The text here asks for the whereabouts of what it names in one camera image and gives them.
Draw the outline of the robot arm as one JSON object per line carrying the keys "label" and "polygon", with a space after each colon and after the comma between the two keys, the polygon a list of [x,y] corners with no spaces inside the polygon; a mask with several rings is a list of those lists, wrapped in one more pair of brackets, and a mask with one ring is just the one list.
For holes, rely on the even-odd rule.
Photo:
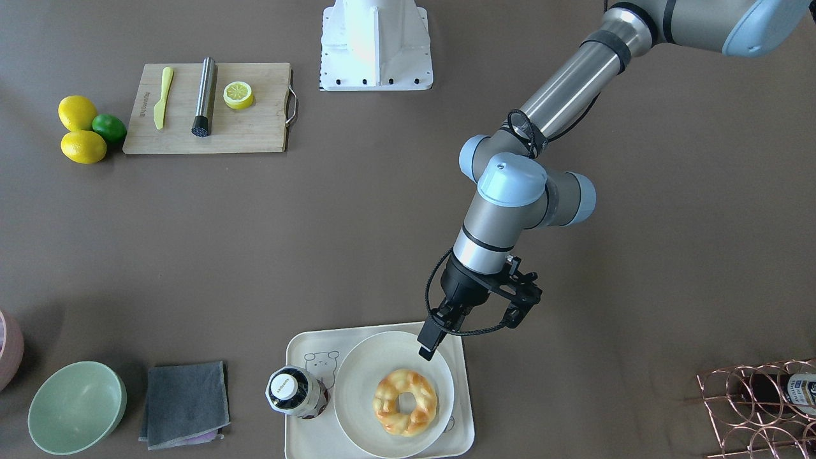
{"label": "robot arm", "polygon": [[538,157],[568,133],[601,90],[636,56],[661,43],[726,56],[763,56],[793,32],[813,1],[618,1],[601,26],[492,136],[467,140],[458,165],[477,186],[458,237],[438,265],[444,297],[426,310],[419,356],[431,360],[446,336],[465,336],[462,324],[490,294],[507,310],[482,333],[515,328],[539,303],[534,272],[519,270],[513,248],[524,230],[573,226],[594,212],[597,193],[579,173],[547,171]]}

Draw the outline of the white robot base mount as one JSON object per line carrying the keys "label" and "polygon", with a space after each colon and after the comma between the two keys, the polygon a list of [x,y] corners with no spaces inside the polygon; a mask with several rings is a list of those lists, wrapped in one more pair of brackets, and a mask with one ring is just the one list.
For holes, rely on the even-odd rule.
{"label": "white robot base mount", "polygon": [[425,91],[428,12],[414,1],[336,1],[323,10],[321,91]]}

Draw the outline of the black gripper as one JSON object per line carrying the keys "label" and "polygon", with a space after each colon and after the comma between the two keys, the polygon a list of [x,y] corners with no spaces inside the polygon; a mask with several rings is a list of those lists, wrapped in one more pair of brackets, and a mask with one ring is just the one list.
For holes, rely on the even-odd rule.
{"label": "black gripper", "polygon": [[453,254],[445,254],[437,266],[443,265],[441,304],[432,309],[432,318],[426,319],[418,335],[419,356],[431,362],[447,333],[440,326],[461,326],[472,310],[483,305],[490,295],[473,273],[463,267]]}

